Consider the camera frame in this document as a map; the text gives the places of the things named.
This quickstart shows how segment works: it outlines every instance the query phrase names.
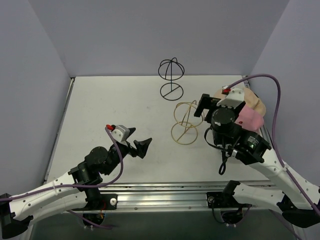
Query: gray wall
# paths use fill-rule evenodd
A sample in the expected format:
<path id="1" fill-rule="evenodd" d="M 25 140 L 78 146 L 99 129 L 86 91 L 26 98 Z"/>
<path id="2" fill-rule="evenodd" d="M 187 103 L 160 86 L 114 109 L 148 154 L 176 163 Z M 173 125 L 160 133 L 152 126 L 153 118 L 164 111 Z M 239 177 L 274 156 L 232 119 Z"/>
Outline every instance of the gray wall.
<path id="1" fill-rule="evenodd" d="M 320 1 L 290 0 L 252 73 L 270 73 L 281 84 L 276 141 L 282 158 L 303 177 L 320 186 Z M 252 80 L 267 107 L 270 127 L 276 102 L 272 80 Z M 319 239 L 320 224 L 306 230 Z"/>
<path id="2" fill-rule="evenodd" d="M 70 78 L 27 0 L 0 2 L 0 193 L 44 179 Z"/>
<path id="3" fill-rule="evenodd" d="M 71 76 L 247 74 L 289 0 L 29 0 Z"/>

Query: pink fabric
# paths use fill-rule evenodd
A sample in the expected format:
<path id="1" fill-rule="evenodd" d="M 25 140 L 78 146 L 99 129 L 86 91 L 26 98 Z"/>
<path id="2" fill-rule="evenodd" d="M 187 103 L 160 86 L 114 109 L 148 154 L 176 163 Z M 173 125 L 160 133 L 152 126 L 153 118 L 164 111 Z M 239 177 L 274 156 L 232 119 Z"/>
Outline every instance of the pink fabric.
<path id="1" fill-rule="evenodd" d="M 242 126 L 244 129 L 258 132 L 259 128 L 264 125 L 264 118 L 255 110 L 245 105 L 239 117 L 236 119 L 235 123 Z"/>

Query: black wire stand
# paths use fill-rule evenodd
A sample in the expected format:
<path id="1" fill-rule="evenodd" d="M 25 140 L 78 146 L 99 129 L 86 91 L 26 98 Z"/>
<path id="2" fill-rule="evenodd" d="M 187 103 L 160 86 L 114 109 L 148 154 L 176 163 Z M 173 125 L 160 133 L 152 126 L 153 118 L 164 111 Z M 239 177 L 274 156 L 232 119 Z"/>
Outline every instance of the black wire stand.
<path id="1" fill-rule="evenodd" d="M 173 78 L 173 64 L 175 64 L 176 66 L 178 66 L 178 68 L 181 70 L 181 73 L 176 77 L 176 78 Z M 165 74 L 164 76 L 161 75 L 160 71 L 161 69 L 165 69 Z M 180 99 L 183 95 L 184 95 L 184 89 L 182 88 L 182 86 L 178 83 L 175 83 L 173 81 L 175 80 L 178 80 L 180 78 L 182 78 L 185 74 L 185 68 L 184 66 L 178 62 L 178 59 L 176 57 L 172 58 L 172 59 L 165 59 L 165 60 L 162 60 L 160 62 L 160 66 L 158 68 L 158 74 L 159 76 L 164 79 L 164 80 L 167 80 L 167 81 L 170 81 L 164 85 L 162 85 L 162 87 L 160 88 L 160 94 L 161 94 L 161 97 L 163 97 L 165 100 L 168 100 L 168 101 L 176 101 L 178 99 Z M 167 85 L 170 85 L 170 91 L 169 92 L 165 92 L 164 91 L 164 86 L 167 86 Z M 170 95 L 172 92 L 178 90 L 178 89 L 181 89 L 181 95 L 176 97 L 176 98 L 169 98 L 168 95 Z"/>

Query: gray floor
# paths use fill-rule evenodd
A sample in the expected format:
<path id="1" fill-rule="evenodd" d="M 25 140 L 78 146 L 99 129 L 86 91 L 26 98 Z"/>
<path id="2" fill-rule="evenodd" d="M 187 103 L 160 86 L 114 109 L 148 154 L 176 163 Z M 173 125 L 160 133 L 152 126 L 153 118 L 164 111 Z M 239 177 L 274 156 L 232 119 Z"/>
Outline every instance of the gray floor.
<path id="1" fill-rule="evenodd" d="M 40 221 L 31 240 L 294 240 L 293 235 L 267 210 L 252 210 L 236 228 L 216 223 L 212 213 L 109 213 L 103 224 L 112 230 L 84 229 L 82 220 L 64 213 Z"/>

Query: gold wire stand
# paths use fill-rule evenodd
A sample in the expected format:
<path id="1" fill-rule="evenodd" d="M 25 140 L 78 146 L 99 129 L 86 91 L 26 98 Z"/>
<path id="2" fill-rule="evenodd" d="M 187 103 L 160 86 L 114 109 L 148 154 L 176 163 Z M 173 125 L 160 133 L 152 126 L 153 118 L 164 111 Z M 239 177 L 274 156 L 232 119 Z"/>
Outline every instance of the gold wire stand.
<path id="1" fill-rule="evenodd" d="M 181 105 L 189 105 L 189 107 L 187 108 L 184 116 L 183 116 L 183 119 L 182 121 L 178 121 L 177 118 L 176 118 L 176 110 L 179 106 Z M 191 108 L 194 108 L 194 109 L 197 109 L 197 101 L 196 100 L 193 100 L 192 102 L 179 102 L 176 106 L 175 106 L 175 109 L 173 111 L 173 117 L 174 117 L 174 120 L 176 121 L 176 124 L 174 124 L 171 128 L 171 137 L 172 139 L 178 143 L 178 144 L 181 144 L 181 145 L 190 145 L 190 144 L 193 144 L 197 138 L 198 138 L 198 130 L 197 130 L 197 127 L 203 123 L 204 121 L 204 115 L 201 114 L 201 122 L 197 125 L 193 125 L 191 122 L 189 122 L 189 117 L 190 117 L 190 112 L 191 112 Z M 179 136 L 177 139 L 175 139 L 174 135 L 173 135 L 173 130 L 175 128 L 176 125 L 180 125 L 182 127 L 184 127 L 184 132 L 182 133 L 181 136 Z M 196 132 L 196 136 L 195 136 L 195 139 L 192 141 L 192 142 L 189 142 L 189 143 L 182 143 L 182 142 L 179 142 L 179 140 L 182 138 L 183 135 L 186 134 L 186 132 L 189 131 L 189 129 L 195 129 L 195 132 Z"/>

